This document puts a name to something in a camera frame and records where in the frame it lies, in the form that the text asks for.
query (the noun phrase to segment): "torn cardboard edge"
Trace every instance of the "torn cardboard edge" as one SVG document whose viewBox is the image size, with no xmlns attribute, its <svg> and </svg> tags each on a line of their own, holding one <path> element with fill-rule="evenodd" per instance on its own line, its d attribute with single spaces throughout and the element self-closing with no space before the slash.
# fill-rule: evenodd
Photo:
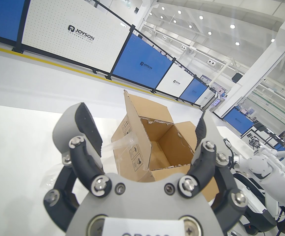
<svg viewBox="0 0 285 236">
<path fill-rule="evenodd" d="M 190 121 L 174 124 L 167 107 L 154 101 L 130 95 L 126 90 L 124 97 L 127 115 L 112 136 L 112 142 L 135 132 L 138 144 L 114 150 L 118 173 L 137 182 L 158 181 L 174 173 L 186 174 L 197 146 L 195 125 Z M 206 188 L 210 192 L 204 196 L 210 201 L 219 192 L 214 178 Z"/>
<path fill-rule="evenodd" d="M 175 168 L 175 167 L 180 167 L 180 166 L 190 166 L 191 164 L 186 164 L 186 165 L 177 165 L 177 166 L 169 166 L 166 168 L 158 168 L 158 169 L 153 169 L 151 171 L 156 171 L 156 170 L 163 170 L 163 169 L 168 169 L 168 168 Z"/>
</svg>

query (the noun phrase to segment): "white pillar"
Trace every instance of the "white pillar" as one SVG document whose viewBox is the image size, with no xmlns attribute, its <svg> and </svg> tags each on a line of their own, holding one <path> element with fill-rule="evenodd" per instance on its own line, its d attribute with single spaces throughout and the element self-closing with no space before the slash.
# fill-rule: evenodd
<svg viewBox="0 0 285 236">
<path fill-rule="evenodd" d="M 244 97 L 247 97 L 256 86 L 280 62 L 285 54 L 285 22 L 281 25 L 275 41 L 256 60 L 228 92 L 226 100 L 215 110 L 215 114 L 223 118 Z"/>
<path fill-rule="evenodd" d="M 142 5 L 140 6 L 133 22 L 133 25 L 136 26 L 137 30 L 141 31 L 143 23 L 147 20 L 152 8 L 158 8 L 158 6 L 159 4 L 157 3 L 157 0 L 142 0 Z"/>
</svg>

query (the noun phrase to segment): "black metal frame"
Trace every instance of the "black metal frame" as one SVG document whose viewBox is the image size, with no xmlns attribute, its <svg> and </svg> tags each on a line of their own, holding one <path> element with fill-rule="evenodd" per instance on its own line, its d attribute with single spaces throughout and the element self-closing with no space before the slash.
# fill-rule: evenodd
<svg viewBox="0 0 285 236">
<path fill-rule="evenodd" d="M 23 9 L 22 9 L 21 18 L 20 18 L 20 23 L 19 23 L 17 41 L 15 43 L 15 47 L 12 49 L 12 51 L 18 52 L 21 54 L 23 53 L 22 37 L 23 37 L 23 32 L 24 32 L 25 21 L 27 20 L 30 2 L 31 2 L 31 0 L 24 0 Z"/>
<path fill-rule="evenodd" d="M 7 44 L 7 45 L 10 45 L 10 46 L 15 46 L 16 42 L 14 40 L 10 40 L 10 39 L 7 39 L 7 38 L 0 37 L 0 43 Z"/>
<path fill-rule="evenodd" d="M 109 73 L 109 74 L 106 76 L 106 79 L 112 80 L 112 79 L 111 79 L 111 76 L 112 76 L 112 74 L 113 74 L 113 72 L 114 72 L 114 70 L 115 70 L 115 67 L 116 67 L 117 63 L 119 62 L 119 60 L 120 60 L 120 58 L 121 58 L 121 56 L 122 56 L 122 54 L 123 54 L 123 52 L 124 52 L 124 50 L 125 50 L 125 48 L 126 48 L 128 42 L 129 42 L 129 39 L 130 39 L 130 37 L 131 37 L 131 35 L 132 35 L 132 33 L 133 33 L 134 30 L 135 30 L 135 25 L 131 25 L 131 26 L 130 26 L 129 33 L 128 33 L 128 36 L 127 36 L 127 38 L 126 38 L 126 40 L 125 40 L 125 42 L 124 42 L 124 44 L 123 44 L 123 46 L 122 46 L 122 48 L 121 48 L 121 51 L 120 51 L 119 55 L 117 56 L 116 61 L 115 61 L 114 65 L 113 65 L 113 67 L 112 67 L 112 69 L 111 69 L 111 73 Z"/>
<path fill-rule="evenodd" d="M 127 24 L 128 26 L 130 26 L 130 31 L 129 31 L 129 34 L 122 46 L 122 49 L 112 67 L 112 70 L 111 72 L 106 72 L 106 71 L 103 71 L 103 70 L 100 70 L 100 69 L 97 69 L 95 67 L 92 67 L 92 66 L 89 66 L 89 65 L 86 65 L 86 64 L 83 64 L 83 63 L 80 63 L 80 62 L 77 62 L 77 61 L 74 61 L 74 60 L 71 60 L 71 59 L 68 59 L 68 58 L 65 58 L 65 57 L 62 57 L 62 56 L 59 56 L 59 55 L 56 55 L 56 54 L 53 54 L 53 53 L 50 53 L 50 52 L 47 52 L 47 51 L 44 51 L 44 50 L 41 50 L 41 49 L 38 49 L 38 48 L 34 48 L 34 47 L 31 47 L 31 46 L 28 46 L 28 45 L 25 45 L 25 44 L 22 44 L 22 38 L 23 38 L 23 32 L 24 32 L 24 27 L 25 27 L 25 22 L 26 22 L 26 19 L 27 19 L 27 15 L 28 15 L 28 11 L 29 11 L 29 6 L 30 6 L 30 2 L 31 0 L 24 0 L 24 5 L 23 5 L 23 9 L 22 9 L 22 13 L 21 13 L 21 18 L 20 18 L 20 24 L 19 24 L 19 29 L 18 29 L 18 35 L 17 35 L 17 40 L 16 41 L 12 41 L 12 40 L 9 40 L 9 39 L 6 39 L 6 38 L 2 38 L 0 37 L 0 43 L 3 43 L 3 44 L 7 44 L 7 45 L 10 45 L 10 46 L 13 46 L 13 49 L 12 51 L 14 52 L 17 52 L 17 53 L 23 53 L 24 50 L 26 51 L 29 51 L 29 52 L 32 52 L 32 53 L 36 53 L 36 54 L 40 54 L 42 56 L 46 56 L 46 57 L 50 57 L 50 58 L 53 58 L 53 59 L 57 59 L 57 60 L 61 60 L 61 61 L 65 61 L 65 62 L 68 62 L 68 63 L 71 63 L 73 65 L 77 65 L 77 66 L 81 66 L 81 67 L 84 67 L 84 68 L 87 68 L 87 69 L 90 69 L 92 70 L 92 72 L 94 74 L 97 74 L 97 72 L 101 72 L 103 74 L 106 74 L 106 78 L 109 79 L 109 80 L 112 80 L 111 77 L 114 76 L 116 78 L 119 78 L 119 79 L 122 79 L 124 81 L 127 81 L 129 83 L 133 83 L 133 84 L 136 84 L 138 86 L 141 86 L 141 87 L 144 87 L 146 89 L 149 89 L 151 90 L 152 93 L 155 93 L 156 92 L 156 88 L 157 86 L 159 85 L 159 83 L 162 81 L 162 79 L 164 78 L 164 76 L 167 74 L 167 71 L 171 68 L 171 66 L 173 65 L 174 62 L 177 62 L 178 64 L 180 64 L 181 66 L 183 66 L 183 64 L 181 64 L 180 62 L 178 62 L 176 60 L 176 58 L 174 58 L 173 56 L 171 56 L 168 52 L 166 52 L 164 49 L 162 49 L 161 47 L 159 47 L 157 44 L 155 44 L 151 39 L 149 39 L 147 36 L 145 36 L 143 33 L 141 33 L 139 30 L 137 30 L 135 28 L 134 25 L 130 25 L 127 21 L 125 21 L 124 19 L 122 19 L 120 16 L 118 16 L 116 13 L 114 13 L 113 11 L 111 11 L 109 8 L 107 8 L 105 5 L 103 5 L 102 3 L 100 3 L 99 1 L 97 0 L 93 0 L 95 2 L 95 7 L 97 7 L 98 5 L 102 6 L 104 9 L 106 9 L 108 12 L 110 12 L 111 14 L 113 14 L 115 17 L 117 17 L 118 19 L 120 19 L 122 22 L 124 22 L 125 24 Z M 148 87 L 148 86 L 145 86 L 143 84 L 140 84 L 140 83 L 137 83 L 137 82 L 134 82 L 132 80 L 129 80 L 129 79 L 126 79 L 126 78 L 123 78 L 121 76 L 118 76 L 118 75 L 114 75 L 113 72 L 114 72 L 114 69 L 118 63 L 118 61 L 120 60 L 120 57 L 123 53 L 123 51 L 125 50 L 125 47 L 126 45 L 128 44 L 128 41 L 132 35 L 132 33 L 136 31 L 137 33 L 139 33 L 141 36 L 143 36 L 144 38 L 146 38 L 148 41 L 150 41 L 153 45 L 155 45 L 156 47 L 158 47 L 159 49 L 161 49 L 161 51 L 163 51 L 166 55 L 168 55 L 170 58 L 172 58 L 172 63 L 170 65 L 170 67 L 167 69 L 167 71 L 165 72 L 165 74 L 162 76 L 160 82 L 157 84 L 157 86 L 155 88 L 152 88 L 152 87 Z M 194 75 L 194 78 L 198 79 L 200 82 L 202 82 L 195 74 Z M 180 98 L 176 98 L 175 96 L 173 95 L 170 95 L 170 94 L 167 94 L 165 92 L 162 92 L 162 91 L 159 91 L 163 94 L 166 94 L 170 97 L 173 97 L 175 98 L 177 101 L 180 99 Z M 191 105 L 196 105 L 196 106 L 199 106 L 197 104 L 195 104 L 194 102 L 189 102 L 187 100 L 183 100 L 183 99 L 180 99 L 182 100 L 183 102 L 187 102 L 187 103 L 190 103 Z"/>
<path fill-rule="evenodd" d="M 157 83 L 156 87 L 154 89 L 151 90 L 151 93 L 156 93 L 157 87 L 159 86 L 159 84 L 161 83 L 161 81 L 163 80 L 163 78 L 165 77 L 165 75 L 167 74 L 167 72 L 169 71 L 169 69 L 171 68 L 171 66 L 174 64 L 176 58 L 173 58 L 171 60 L 171 64 L 168 67 L 168 69 L 166 70 L 166 72 L 164 73 L 164 75 L 161 77 L 160 81 Z"/>
</svg>

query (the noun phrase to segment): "open box flap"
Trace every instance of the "open box flap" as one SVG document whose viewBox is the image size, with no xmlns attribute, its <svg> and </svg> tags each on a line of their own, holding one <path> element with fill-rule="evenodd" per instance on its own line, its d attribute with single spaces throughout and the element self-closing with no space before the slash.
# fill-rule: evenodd
<svg viewBox="0 0 285 236">
<path fill-rule="evenodd" d="M 131 101 L 131 96 L 129 97 L 127 91 L 125 90 L 124 90 L 124 96 L 125 96 L 125 105 L 126 105 L 128 120 L 132 131 L 136 133 L 136 136 L 138 138 L 139 154 L 142 157 L 142 160 L 141 159 L 137 160 L 138 163 L 136 164 L 138 164 L 139 169 L 145 170 L 143 174 L 145 175 L 148 172 L 148 166 L 151 155 L 151 142 L 145 131 L 145 128 L 143 127 L 138 112 L 136 111 L 135 106 Z"/>
<path fill-rule="evenodd" d="M 176 123 L 175 127 L 195 152 L 197 146 L 196 126 L 191 121 L 184 121 Z"/>
<path fill-rule="evenodd" d="M 172 117 L 166 106 L 136 95 L 128 94 L 126 90 L 124 90 L 124 96 L 125 98 L 129 97 L 139 116 L 173 124 Z"/>
</svg>

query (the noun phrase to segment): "wall-mounted speaker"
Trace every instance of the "wall-mounted speaker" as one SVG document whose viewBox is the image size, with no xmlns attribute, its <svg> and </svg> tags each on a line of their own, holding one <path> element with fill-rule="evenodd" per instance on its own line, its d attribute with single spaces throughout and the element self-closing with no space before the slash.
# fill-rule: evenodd
<svg viewBox="0 0 285 236">
<path fill-rule="evenodd" d="M 239 82 L 239 80 L 242 78 L 242 75 L 240 74 L 240 73 L 236 73 L 235 75 L 234 75 L 234 77 L 232 77 L 232 81 L 234 82 L 234 83 L 237 83 L 237 82 Z"/>
</svg>

